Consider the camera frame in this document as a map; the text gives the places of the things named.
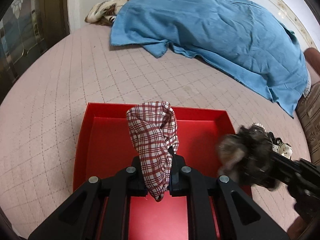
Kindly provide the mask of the grey black fur scrunchie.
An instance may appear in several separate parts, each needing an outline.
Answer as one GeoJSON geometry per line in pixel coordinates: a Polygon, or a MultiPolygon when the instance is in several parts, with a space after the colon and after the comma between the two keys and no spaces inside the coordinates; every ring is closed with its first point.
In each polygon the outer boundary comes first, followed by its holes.
{"type": "Polygon", "coordinates": [[[272,140],[260,124],[241,126],[236,134],[223,137],[217,146],[222,166],[218,175],[228,176],[239,185],[258,185],[274,191],[280,181],[269,176],[272,140]]]}

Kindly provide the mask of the red white plaid scrunchie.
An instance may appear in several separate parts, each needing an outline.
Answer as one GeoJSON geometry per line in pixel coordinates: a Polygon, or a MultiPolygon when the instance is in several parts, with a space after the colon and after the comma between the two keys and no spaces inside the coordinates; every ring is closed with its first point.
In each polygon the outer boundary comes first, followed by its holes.
{"type": "Polygon", "coordinates": [[[136,105],[126,113],[131,142],[139,154],[149,194],[160,202],[169,186],[172,148],[179,147],[176,115],[167,101],[136,105]]]}

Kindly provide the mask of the white floral scrunchie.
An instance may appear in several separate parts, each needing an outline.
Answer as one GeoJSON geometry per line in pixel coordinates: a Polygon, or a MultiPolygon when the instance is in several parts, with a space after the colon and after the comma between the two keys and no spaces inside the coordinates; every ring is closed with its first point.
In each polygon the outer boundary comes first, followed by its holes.
{"type": "Polygon", "coordinates": [[[253,126],[260,127],[264,132],[266,132],[266,134],[272,141],[272,150],[274,152],[277,152],[278,154],[286,157],[287,159],[291,159],[293,154],[291,145],[284,143],[280,137],[276,138],[272,132],[267,132],[262,124],[254,123],[253,126]]]}

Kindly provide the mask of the brown striped pillow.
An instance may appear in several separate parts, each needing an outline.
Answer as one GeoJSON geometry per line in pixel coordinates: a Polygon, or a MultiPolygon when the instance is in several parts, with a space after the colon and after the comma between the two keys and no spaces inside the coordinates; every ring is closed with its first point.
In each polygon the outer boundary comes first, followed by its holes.
{"type": "Polygon", "coordinates": [[[311,87],[308,96],[301,97],[296,112],[308,143],[311,162],[319,166],[320,141],[320,86],[311,87]]]}

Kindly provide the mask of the red cardboard tray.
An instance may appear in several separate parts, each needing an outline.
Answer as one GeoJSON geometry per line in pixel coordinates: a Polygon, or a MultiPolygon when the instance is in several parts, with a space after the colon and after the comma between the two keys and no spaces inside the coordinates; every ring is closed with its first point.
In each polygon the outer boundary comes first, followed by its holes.
{"type": "MultiPolygon", "coordinates": [[[[89,103],[75,156],[73,187],[89,177],[107,178],[131,165],[132,145],[126,113],[130,105],[89,103]]],[[[226,111],[175,107],[178,154],[188,166],[215,177],[221,166],[216,145],[235,132],[226,111]]],[[[187,239],[187,199],[166,193],[161,202],[151,196],[130,201],[129,239],[187,239]]]]}

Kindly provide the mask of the pink quilted mattress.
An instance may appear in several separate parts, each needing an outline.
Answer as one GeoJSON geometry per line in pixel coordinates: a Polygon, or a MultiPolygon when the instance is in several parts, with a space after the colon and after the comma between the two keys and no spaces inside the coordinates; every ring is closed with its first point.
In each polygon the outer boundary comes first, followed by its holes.
{"type": "Polygon", "coordinates": [[[41,56],[1,104],[1,208],[28,237],[72,192],[76,145],[89,102],[167,101],[224,109],[235,128],[255,122],[310,159],[297,117],[203,63],[167,51],[112,49],[107,26],[87,25],[41,56]]]}

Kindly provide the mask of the maroon headboard cushion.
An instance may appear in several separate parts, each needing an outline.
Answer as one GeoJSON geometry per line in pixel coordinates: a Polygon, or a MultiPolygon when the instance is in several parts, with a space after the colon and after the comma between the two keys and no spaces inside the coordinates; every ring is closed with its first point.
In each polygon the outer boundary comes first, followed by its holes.
{"type": "Polygon", "coordinates": [[[308,48],[304,51],[306,61],[320,75],[320,52],[315,48],[308,48]]]}

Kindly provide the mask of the blue cloth blanket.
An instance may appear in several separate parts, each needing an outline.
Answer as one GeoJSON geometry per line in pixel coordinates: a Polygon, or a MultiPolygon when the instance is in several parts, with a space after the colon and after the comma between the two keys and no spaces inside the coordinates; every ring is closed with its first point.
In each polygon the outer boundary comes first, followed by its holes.
{"type": "Polygon", "coordinates": [[[249,0],[130,0],[112,26],[113,46],[137,44],[201,57],[292,115],[308,70],[291,30],[249,0]]]}

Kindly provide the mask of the brown wooden glass door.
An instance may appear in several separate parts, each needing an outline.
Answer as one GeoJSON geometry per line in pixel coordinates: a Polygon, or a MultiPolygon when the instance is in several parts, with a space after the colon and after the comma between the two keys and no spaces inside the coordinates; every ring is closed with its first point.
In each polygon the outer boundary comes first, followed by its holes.
{"type": "Polygon", "coordinates": [[[1,99],[69,33],[67,0],[1,0],[1,99]]]}

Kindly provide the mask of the brown white floral blanket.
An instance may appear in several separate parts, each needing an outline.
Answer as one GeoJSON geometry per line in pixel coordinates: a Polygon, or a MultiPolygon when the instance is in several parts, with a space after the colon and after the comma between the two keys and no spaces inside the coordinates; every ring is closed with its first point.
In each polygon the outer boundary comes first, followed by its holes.
{"type": "Polygon", "coordinates": [[[130,0],[110,0],[96,4],[85,17],[85,22],[112,26],[120,9],[130,0]]]}

